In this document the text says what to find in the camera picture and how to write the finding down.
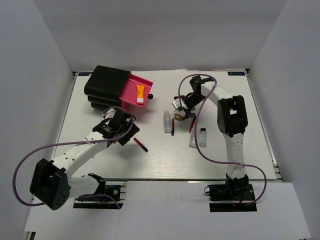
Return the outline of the red lip gloss tube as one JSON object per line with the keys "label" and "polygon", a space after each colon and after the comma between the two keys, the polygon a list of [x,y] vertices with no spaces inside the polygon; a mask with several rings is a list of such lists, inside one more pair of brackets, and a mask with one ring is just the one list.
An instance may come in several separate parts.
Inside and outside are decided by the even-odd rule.
{"label": "red lip gloss tube", "polygon": [[195,124],[195,121],[196,121],[195,119],[192,120],[192,122],[191,122],[191,124],[190,124],[190,127],[189,127],[189,131],[188,131],[189,133],[192,132],[192,129],[193,129],[194,124]]}

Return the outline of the red black lipstick pen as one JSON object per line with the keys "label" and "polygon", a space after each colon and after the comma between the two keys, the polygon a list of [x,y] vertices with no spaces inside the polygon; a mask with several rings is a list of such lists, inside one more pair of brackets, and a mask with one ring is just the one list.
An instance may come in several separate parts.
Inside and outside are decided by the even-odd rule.
{"label": "red black lipstick pen", "polygon": [[145,151],[146,153],[149,152],[149,150],[145,147],[145,145],[141,143],[137,138],[134,137],[133,140],[135,141],[136,144],[139,145],[141,149],[143,149],[143,151]]}

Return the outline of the red black lip liner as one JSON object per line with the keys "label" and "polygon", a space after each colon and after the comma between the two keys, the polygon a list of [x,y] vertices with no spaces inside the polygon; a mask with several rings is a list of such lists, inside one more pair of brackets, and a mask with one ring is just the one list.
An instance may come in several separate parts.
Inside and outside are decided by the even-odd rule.
{"label": "red black lip liner", "polygon": [[171,119],[171,136],[174,136],[175,134],[175,119]]}

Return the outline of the pink top drawer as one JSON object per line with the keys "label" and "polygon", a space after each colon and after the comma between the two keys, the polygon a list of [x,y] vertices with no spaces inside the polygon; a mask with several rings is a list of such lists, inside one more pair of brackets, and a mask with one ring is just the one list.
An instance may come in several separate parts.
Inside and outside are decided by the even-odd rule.
{"label": "pink top drawer", "polygon": [[[144,85],[143,104],[137,104],[136,85]],[[121,100],[121,107],[123,109],[127,109],[129,106],[144,108],[147,103],[148,95],[151,92],[152,86],[152,81],[130,73],[119,95],[119,99]]]}

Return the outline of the orange cream tube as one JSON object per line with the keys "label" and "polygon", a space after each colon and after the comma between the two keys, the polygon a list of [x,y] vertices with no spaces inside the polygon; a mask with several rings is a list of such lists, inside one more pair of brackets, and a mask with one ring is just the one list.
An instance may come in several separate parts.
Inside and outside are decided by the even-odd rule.
{"label": "orange cream tube", "polygon": [[136,102],[138,105],[144,104],[144,90],[145,90],[144,85],[140,85],[140,84],[136,85],[136,93],[137,93]]}

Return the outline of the black drawer organizer cabinet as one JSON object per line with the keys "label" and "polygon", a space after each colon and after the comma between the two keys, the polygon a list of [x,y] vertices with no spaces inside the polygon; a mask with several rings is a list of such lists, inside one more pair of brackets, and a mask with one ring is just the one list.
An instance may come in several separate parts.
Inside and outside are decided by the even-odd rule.
{"label": "black drawer organizer cabinet", "polygon": [[84,86],[84,94],[92,108],[108,107],[127,109],[129,104],[120,100],[120,94],[131,74],[128,70],[97,65]]}

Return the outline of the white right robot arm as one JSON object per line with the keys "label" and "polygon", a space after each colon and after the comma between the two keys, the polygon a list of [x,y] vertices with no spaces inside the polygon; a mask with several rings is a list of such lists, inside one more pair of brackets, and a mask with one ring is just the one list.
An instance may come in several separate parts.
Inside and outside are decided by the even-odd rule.
{"label": "white right robot arm", "polygon": [[201,110],[207,100],[217,107],[217,126],[223,134],[226,146],[227,161],[217,161],[201,156],[209,162],[226,165],[226,195],[236,200],[244,193],[244,185],[249,184],[244,164],[243,139],[248,117],[245,100],[241,95],[232,95],[217,85],[217,80],[208,74],[190,74],[182,80],[190,78],[192,92],[181,95],[180,83],[178,96],[174,97],[172,105],[176,111],[174,119],[182,122],[189,118],[195,118],[194,128],[197,128]]}

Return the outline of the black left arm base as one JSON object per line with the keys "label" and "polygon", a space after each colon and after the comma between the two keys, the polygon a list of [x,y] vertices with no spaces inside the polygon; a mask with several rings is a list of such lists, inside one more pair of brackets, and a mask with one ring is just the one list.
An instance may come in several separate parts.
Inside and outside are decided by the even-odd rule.
{"label": "black left arm base", "polygon": [[97,196],[78,197],[73,202],[74,209],[120,210],[127,192],[126,181],[107,181]]}

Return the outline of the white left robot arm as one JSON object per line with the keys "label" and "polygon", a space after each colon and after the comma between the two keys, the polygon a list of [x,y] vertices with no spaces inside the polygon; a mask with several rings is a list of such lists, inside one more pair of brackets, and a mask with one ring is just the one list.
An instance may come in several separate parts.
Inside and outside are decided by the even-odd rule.
{"label": "white left robot arm", "polygon": [[124,146],[139,132],[136,117],[120,109],[110,109],[84,140],[72,143],[72,148],[51,160],[41,159],[35,166],[30,192],[51,210],[58,210],[68,199],[117,200],[106,193],[106,181],[88,173],[75,177],[76,171],[112,144]]}

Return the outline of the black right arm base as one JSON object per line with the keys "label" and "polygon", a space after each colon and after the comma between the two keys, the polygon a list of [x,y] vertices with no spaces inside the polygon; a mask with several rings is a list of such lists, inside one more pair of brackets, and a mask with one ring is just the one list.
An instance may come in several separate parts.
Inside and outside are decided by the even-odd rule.
{"label": "black right arm base", "polygon": [[209,197],[209,210],[211,213],[240,213],[256,212],[256,203],[253,202],[255,193],[253,186],[231,193],[225,184],[210,184],[204,188]]}

